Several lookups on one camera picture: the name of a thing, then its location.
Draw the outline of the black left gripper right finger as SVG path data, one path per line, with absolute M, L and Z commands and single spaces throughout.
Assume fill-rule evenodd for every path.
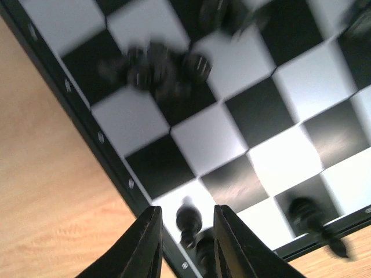
M 213 230 L 218 277 L 303 277 L 270 250 L 229 206 L 214 207 Z

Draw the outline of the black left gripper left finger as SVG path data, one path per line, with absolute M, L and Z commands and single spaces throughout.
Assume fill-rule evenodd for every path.
M 115 244 L 78 277 L 160 277 L 162 242 L 162 209 L 147 207 Z

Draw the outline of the black pawn chess piece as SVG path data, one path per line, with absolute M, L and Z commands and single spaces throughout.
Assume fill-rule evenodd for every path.
M 189 196 L 182 200 L 176 212 L 176 225 L 181 232 L 180 244 L 186 249 L 193 249 L 196 235 L 202 228 L 202 216 Z

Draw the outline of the black bishop chess piece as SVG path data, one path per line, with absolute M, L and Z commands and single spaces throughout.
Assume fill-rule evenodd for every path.
M 340 258 L 351 259 L 346 244 L 325 226 L 325 213 L 317 202 L 309 197 L 297 197 L 288 209 L 289 219 L 303 233 L 312 233 Z

